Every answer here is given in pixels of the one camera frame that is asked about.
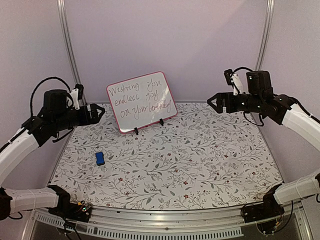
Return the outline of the blue whiteboard eraser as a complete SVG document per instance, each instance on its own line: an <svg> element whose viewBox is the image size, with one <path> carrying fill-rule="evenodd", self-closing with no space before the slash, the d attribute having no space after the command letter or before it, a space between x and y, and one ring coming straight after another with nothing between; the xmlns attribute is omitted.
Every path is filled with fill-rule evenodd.
<svg viewBox="0 0 320 240"><path fill-rule="evenodd" d="M96 152L95 157L96 157L96 165L97 166L102 166L105 164L104 154L102 151Z"/></svg>

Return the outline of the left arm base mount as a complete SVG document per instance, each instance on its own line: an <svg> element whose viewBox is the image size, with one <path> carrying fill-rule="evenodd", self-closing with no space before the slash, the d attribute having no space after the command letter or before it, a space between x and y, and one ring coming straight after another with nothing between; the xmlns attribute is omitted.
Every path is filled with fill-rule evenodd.
<svg viewBox="0 0 320 240"><path fill-rule="evenodd" d="M49 185L58 196L57 206L49 207L48 212L62 219L70 219L79 222L88 223L92 209L88 204L82 201L80 204L72 203L70 194L57 185Z"/></svg>

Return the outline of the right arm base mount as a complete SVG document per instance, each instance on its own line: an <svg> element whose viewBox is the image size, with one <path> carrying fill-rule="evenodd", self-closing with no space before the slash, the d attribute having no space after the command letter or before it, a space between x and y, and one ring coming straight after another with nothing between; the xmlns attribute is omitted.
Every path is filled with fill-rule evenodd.
<svg viewBox="0 0 320 240"><path fill-rule="evenodd" d="M280 186L281 184L273 186L262 197L262 203L248 203L245 204L240 210L240 215L244 219L245 223L279 217L279 220L273 219L270 222L263 222L257 225L257 229L264 235L274 234L282 223L285 210L282 205L277 203L274 197L274 193Z"/></svg>

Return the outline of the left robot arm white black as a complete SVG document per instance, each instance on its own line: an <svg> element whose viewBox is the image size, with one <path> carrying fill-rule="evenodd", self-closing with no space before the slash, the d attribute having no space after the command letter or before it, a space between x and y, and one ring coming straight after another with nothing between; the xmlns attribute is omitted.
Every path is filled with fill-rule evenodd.
<svg viewBox="0 0 320 240"><path fill-rule="evenodd" d="M53 89L43 96L43 107L38 115L26 120L16 134L0 149L0 181L3 182L13 169L30 153L42 147L49 139L54 143L62 140L60 132L69 133L78 126L100 122L105 109L95 103L80 106L82 89L72 91ZM85 220L87 213L71 203L70 194L57 185L41 189L0 189L0 218L34 209L47 208L53 215L67 219Z"/></svg>

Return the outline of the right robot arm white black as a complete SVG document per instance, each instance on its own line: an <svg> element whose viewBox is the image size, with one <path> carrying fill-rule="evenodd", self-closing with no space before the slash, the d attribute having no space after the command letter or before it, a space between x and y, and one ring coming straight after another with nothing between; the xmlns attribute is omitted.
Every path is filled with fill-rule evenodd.
<svg viewBox="0 0 320 240"><path fill-rule="evenodd" d="M218 114L223 112L244 114L257 113L259 118L270 118L309 142L317 150L320 148L320 121L311 115L294 97L273 91L270 73L265 70L246 72L248 93L234 70L224 71L224 77L231 92L219 92L207 100ZM266 193L259 206L258 213L262 218L269 218L284 203L319 194L320 171L303 176L289 183L282 183Z"/></svg>

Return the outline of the pink framed whiteboard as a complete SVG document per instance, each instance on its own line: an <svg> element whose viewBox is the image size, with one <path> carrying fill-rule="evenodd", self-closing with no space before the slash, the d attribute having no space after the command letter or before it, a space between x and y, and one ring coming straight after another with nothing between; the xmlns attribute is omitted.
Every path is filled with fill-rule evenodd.
<svg viewBox="0 0 320 240"><path fill-rule="evenodd" d="M178 113L166 76L161 71L110 84L106 92L123 134L160 123Z"/></svg>

